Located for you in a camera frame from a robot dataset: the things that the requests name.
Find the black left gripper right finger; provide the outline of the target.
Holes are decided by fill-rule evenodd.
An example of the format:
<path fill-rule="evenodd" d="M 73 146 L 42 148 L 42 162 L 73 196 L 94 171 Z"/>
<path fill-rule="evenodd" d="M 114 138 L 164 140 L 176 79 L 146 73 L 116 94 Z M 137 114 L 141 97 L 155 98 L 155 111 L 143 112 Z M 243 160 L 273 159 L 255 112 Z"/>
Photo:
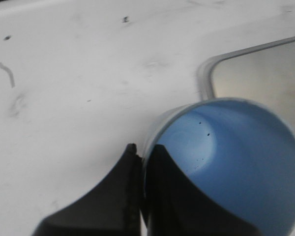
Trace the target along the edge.
<path fill-rule="evenodd" d="M 243 236 L 245 224 L 202 193 L 156 145 L 146 168 L 149 236 Z"/>

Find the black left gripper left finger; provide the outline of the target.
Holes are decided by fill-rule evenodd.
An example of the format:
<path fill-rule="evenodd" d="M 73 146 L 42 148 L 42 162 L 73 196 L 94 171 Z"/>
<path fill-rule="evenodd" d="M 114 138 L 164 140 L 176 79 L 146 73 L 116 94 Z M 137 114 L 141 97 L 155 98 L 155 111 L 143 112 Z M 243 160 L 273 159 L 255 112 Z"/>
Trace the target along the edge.
<path fill-rule="evenodd" d="M 141 159 L 128 144 L 110 172 L 87 194 L 45 217 L 35 236 L 139 236 Z"/>

